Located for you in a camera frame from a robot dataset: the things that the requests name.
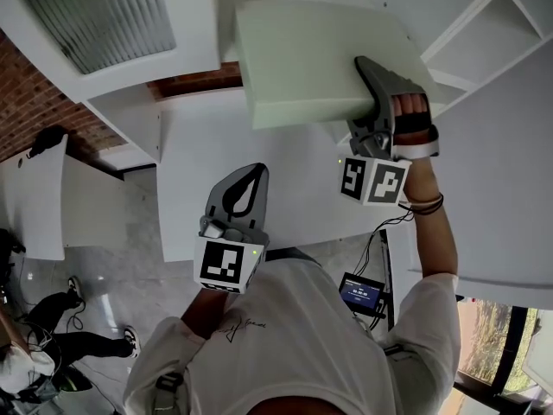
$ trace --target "black pants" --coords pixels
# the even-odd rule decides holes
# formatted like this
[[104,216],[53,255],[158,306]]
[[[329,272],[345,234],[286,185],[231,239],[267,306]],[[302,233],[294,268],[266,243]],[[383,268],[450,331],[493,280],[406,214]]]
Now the black pants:
[[[29,312],[27,322],[41,342],[44,330],[52,334],[61,316],[66,310],[75,308],[75,298],[69,293],[61,292],[44,298]],[[56,364],[56,367],[69,366],[84,356],[128,357],[132,346],[125,339],[111,340],[90,332],[72,332],[71,334],[53,334],[53,340],[44,348]]]

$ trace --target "person in black pants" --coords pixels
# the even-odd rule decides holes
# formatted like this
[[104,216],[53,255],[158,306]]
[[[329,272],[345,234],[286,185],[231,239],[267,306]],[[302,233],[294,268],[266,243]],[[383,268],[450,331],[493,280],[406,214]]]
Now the person in black pants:
[[90,332],[55,334],[63,313],[84,304],[79,280],[68,280],[69,290],[40,301],[29,315],[14,323],[0,306],[0,324],[9,342],[0,347],[0,388],[18,394],[40,379],[52,377],[62,367],[85,356],[136,358],[137,332],[124,328],[124,338],[112,340]]

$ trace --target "sneaker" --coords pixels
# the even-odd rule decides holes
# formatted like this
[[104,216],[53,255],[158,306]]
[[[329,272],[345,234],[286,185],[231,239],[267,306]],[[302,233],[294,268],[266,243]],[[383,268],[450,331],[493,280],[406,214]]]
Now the sneaker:
[[79,306],[81,303],[84,303],[85,300],[83,299],[83,294],[80,288],[80,281],[77,277],[70,277],[67,280],[67,283],[69,284],[69,294],[74,294],[76,298],[76,306]]
[[124,339],[132,346],[132,354],[129,355],[129,358],[137,358],[141,350],[138,333],[131,326],[127,326],[124,328]]

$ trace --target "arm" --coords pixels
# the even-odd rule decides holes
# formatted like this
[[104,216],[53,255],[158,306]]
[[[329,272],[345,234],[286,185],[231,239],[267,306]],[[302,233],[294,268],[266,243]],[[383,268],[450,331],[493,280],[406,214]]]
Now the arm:
[[11,318],[6,314],[3,306],[0,304],[0,324],[3,325],[3,328],[8,334],[8,337],[10,338],[10,341],[12,344],[17,345],[19,348],[21,348],[27,355],[30,355],[30,349],[29,345],[25,340],[23,340],[22,335],[19,333],[19,330],[17,330],[16,326],[14,326],[14,323],[11,321]]
[[227,292],[202,289],[188,306],[181,320],[197,336],[207,340],[223,319],[227,297]]
[[[394,98],[396,116],[412,112],[426,112],[428,107],[420,95],[402,95]],[[429,141],[428,131],[394,137],[396,144],[423,144]],[[415,160],[409,169],[404,192],[410,200],[433,201],[440,195],[429,158]],[[444,207],[431,215],[415,214],[416,246],[423,267],[423,277],[436,273],[457,275],[457,249]]]

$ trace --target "white cube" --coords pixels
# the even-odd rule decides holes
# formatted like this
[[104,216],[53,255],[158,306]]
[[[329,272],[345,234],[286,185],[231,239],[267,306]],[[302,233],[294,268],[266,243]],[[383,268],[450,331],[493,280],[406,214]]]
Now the white cube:
[[264,246],[196,237],[194,281],[207,289],[243,294],[264,257]]
[[340,194],[363,205],[396,206],[401,199],[410,161],[342,155]]

